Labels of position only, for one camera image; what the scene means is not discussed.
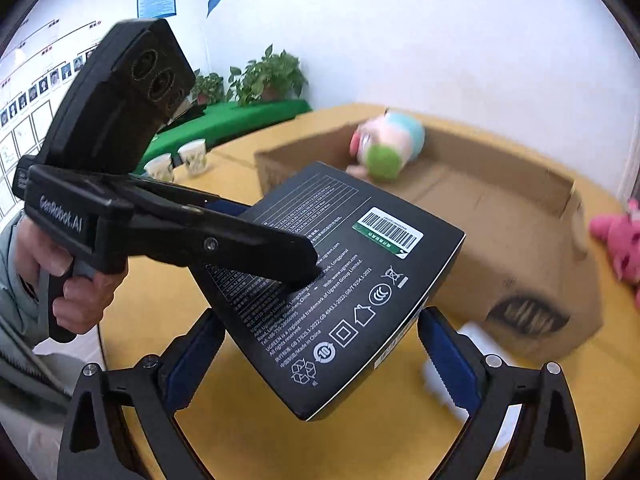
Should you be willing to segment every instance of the green plush patch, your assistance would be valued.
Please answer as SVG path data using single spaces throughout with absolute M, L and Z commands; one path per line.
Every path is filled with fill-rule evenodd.
M 402 159 L 393 148 L 376 144 L 367 151 L 365 166 L 373 178 L 393 180 L 400 173 Z

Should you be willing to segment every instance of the green table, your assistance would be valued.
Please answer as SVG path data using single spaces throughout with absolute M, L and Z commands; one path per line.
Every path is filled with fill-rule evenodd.
M 311 107 L 302 99 L 252 104 L 239 107 L 238 103 L 219 103 L 206 108 L 204 116 L 168 130 L 154 138 L 146 149 L 135 173 L 144 173 L 144 165 L 163 153 L 178 158 L 178 148 L 195 139 L 205 139 L 207 149 L 223 144 L 267 126 L 283 123 L 296 115 L 310 112 Z

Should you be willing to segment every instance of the pink plush toy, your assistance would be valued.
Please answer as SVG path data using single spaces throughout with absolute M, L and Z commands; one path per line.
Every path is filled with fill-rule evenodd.
M 591 236 L 606 242 L 613 270 L 620 281 L 640 284 L 640 211 L 630 200 L 625 215 L 599 215 L 589 224 Z M 640 309 L 640 290 L 636 290 Z

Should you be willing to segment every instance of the green plant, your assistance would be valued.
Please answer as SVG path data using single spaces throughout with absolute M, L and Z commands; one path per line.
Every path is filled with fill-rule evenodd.
M 200 75 L 200 69 L 193 72 L 196 83 L 193 85 L 191 95 L 198 100 L 198 104 L 214 105 L 225 102 L 224 79 L 215 72 L 209 75 Z
M 283 50 L 273 53 L 273 45 L 264 52 L 260 61 L 252 59 L 244 72 L 236 66 L 230 68 L 227 100 L 234 97 L 239 105 L 255 101 L 283 99 L 290 92 L 300 97 L 304 85 L 308 84 L 300 70 L 300 60 Z

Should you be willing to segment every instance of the light blue plush part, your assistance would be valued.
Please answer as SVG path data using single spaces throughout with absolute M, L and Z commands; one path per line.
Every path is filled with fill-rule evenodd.
M 388 112 L 385 115 L 385 119 L 389 121 L 391 124 L 399 126 L 403 130 L 407 131 L 414 142 L 414 152 L 411 156 L 410 160 L 414 160 L 424 147 L 424 137 L 425 131 L 422 123 L 417 119 L 414 119 L 411 116 L 404 114 L 397 114 L 393 112 Z

